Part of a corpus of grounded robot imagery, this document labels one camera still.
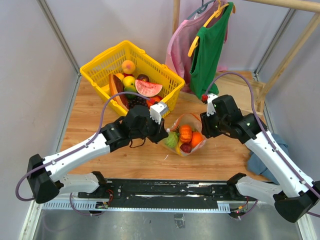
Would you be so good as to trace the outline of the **clear zip top bag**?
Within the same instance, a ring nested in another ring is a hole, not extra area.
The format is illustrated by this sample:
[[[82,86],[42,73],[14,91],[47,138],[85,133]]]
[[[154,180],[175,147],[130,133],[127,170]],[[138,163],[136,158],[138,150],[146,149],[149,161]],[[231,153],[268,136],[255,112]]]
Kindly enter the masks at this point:
[[[161,140],[160,144],[177,155],[186,157],[205,145],[207,140],[201,131],[200,117],[193,113],[184,113],[166,129],[168,137]]]

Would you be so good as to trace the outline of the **orange tomato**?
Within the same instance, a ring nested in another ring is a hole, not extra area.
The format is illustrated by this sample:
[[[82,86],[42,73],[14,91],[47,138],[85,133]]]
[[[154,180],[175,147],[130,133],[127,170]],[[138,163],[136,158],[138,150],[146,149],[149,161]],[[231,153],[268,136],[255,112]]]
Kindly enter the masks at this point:
[[[181,143],[189,143],[192,139],[193,129],[190,125],[184,124],[179,128],[179,140]]]

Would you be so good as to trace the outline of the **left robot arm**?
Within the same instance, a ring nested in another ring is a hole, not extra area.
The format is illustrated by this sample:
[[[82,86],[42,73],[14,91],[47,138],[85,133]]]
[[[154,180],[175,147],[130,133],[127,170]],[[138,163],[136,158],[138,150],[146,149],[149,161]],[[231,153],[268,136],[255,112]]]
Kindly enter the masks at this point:
[[[60,194],[75,192],[103,197],[107,193],[107,183],[100,172],[93,171],[86,175],[68,173],[91,159],[132,146],[135,139],[149,139],[157,144],[167,138],[163,115],[168,110],[164,102],[151,107],[136,105],[126,116],[106,124],[77,145],[44,158],[39,154],[30,157],[27,181],[36,203],[43,204]]]

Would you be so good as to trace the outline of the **dark red plum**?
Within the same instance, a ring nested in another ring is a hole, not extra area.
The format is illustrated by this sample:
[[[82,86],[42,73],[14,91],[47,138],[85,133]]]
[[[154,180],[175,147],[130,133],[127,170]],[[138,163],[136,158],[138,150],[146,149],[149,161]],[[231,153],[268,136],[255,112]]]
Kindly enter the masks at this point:
[[[189,143],[182,143],[180,145],[180,150],[183,152],[183,153],[191,153],[192,151],[192,146],[189,144]]]

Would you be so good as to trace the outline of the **yellow bell pepper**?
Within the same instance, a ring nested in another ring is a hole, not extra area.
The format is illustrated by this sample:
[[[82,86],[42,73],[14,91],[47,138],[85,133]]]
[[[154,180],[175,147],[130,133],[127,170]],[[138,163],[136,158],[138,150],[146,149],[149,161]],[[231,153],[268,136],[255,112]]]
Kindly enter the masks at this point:
[[[178,141],[177,145],[175,146],[175,152],[178,155],[181,155],[181,145],[182,145],[182,143],[180,141]]]

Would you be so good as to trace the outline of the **green custard apple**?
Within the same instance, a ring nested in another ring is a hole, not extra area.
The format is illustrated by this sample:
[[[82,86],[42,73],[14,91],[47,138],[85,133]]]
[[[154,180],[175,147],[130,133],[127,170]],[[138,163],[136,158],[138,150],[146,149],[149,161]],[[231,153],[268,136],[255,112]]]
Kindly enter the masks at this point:
[[[164,139],[164,144],[169,148],[175,148],[179,142],[179,135],[174,132],[170,131],[168,133],[168,137]]]

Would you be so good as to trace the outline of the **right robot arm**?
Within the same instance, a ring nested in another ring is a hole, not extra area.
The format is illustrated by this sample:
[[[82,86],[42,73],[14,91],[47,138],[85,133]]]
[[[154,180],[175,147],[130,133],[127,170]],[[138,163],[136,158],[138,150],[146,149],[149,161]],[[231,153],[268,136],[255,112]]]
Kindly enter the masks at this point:
[[[244,173],[229,179],[227,196],[238,200],[252,197],[275,207],[288,222],[295,223],[320,200],[320,183],[300,170],[273,138],[253,111],[243,115],[231,95],[204,94],[207,105],[201,113],[202,134],[237,139],[256,154],[277,180],[277,184],[254,180]]]

